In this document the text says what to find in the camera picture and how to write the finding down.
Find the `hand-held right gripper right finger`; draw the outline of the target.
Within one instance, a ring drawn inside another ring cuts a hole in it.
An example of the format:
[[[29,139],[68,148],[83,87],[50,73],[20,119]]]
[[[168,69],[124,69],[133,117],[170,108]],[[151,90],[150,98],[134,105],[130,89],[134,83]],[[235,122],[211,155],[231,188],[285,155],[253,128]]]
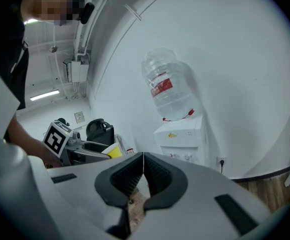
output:
[[[215,170],[148,152],[143,162],[150,198],[133,240],[236,240],[271,214]]]

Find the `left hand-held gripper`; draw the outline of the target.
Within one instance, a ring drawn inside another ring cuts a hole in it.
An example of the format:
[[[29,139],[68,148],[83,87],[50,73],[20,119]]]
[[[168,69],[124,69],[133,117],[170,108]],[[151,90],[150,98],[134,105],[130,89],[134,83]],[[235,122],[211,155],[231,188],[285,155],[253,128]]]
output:
[[[82,151],[76,151],[83,144]],[[50,123],[43,138],[43,145],[55,155],[62,166],[91,164],[110,160],[102,152],[109,146],[94,141],[83,143],[78,131],[73,131],[66,120],[54,120]]]

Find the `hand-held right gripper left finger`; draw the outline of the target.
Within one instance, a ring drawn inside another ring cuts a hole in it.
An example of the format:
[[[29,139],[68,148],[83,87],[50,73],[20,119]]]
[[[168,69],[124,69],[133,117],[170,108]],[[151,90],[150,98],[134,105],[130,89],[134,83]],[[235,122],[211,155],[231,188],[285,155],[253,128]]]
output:
[[[131,232],[128,200],[123,191],[136,186],[143,154],[46,169],[29,158],[35,182],[33,216],[39,228],[60,240],[143,240],[144,225]]]

